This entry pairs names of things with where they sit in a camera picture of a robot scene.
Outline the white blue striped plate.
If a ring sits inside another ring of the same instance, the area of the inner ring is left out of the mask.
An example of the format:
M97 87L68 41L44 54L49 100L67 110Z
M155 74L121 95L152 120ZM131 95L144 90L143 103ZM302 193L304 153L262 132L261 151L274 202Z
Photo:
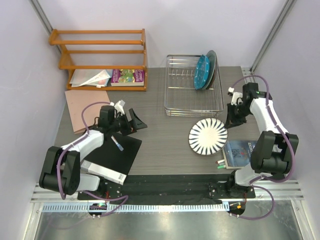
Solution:
M216 118L199 120L188 135L190 148L197 154L209 156L218 153L228 141L228 130Z

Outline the wire dish rack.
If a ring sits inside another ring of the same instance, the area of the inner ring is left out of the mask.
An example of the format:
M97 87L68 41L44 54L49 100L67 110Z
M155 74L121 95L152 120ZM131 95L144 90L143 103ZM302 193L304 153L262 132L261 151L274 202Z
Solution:
M168 116L217 117L224 110L220 71L208 90L196 90L194 75L200 55L166 57L164 110Z

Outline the blue polka dot plate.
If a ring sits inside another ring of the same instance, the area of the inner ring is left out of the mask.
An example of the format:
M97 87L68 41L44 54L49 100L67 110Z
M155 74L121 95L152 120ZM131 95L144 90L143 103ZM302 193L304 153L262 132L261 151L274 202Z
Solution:
M198 59L198 62L195 67L195 73L194 73L194 88L196 90L201 90L208 79L210 70L210 60L206 55L201 55Z

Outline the dark blue glazed plate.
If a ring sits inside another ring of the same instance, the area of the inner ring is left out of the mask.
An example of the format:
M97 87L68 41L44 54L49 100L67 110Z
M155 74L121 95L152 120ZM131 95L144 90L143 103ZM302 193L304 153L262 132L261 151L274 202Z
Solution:
M214 83L214 81L216 80L217 74L218 74L218 68L219 68L219 64L218 64L218 57L215 57L215 67L214 67L214 72L213 72L213 76L211 78L210 84L208 85L207 89L210 89Z

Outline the grey-green ceramic plate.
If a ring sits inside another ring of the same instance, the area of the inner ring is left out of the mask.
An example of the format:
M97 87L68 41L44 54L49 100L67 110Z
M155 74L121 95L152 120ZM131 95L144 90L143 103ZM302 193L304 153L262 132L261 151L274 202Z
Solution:
M216 57L217 57L217 54L214 50L210 50L206 56L208 57L209 59L209 72L208 72L208 77L207 77L207 80L206 80L206 83L204 85L204 87L202 88L203 90L208 90L208 85L210 84L211 82L211 79L213 77L213 74L214 74L214 70L215 70L215 62L216 62Z

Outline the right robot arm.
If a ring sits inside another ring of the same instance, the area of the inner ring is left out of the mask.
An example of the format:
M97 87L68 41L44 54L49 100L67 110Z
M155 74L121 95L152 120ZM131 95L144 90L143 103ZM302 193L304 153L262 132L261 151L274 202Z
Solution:
M260 91L257 83L249 82L237 92L228 89L231 102L227 104L225 128L246 123L248 115L254 116L260 136L250 155L249 163L234 170L226 181L226 193L236 198L250 191L253 183L267 179L282 183L289 179L295 168L295 154L299 138L290 134L281 124L269 92Z

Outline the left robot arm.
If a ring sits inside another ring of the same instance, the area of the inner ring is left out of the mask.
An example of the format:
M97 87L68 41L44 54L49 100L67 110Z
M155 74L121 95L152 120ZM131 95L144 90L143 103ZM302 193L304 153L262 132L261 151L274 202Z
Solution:
M62 199L76 192L88 191L100 200L107 192L104 180L123 185L142 141L131 137L145 124L124 101L100 102L99 116L85 127L83 135L61 147L51 146L47 152L38 184L58 192Z

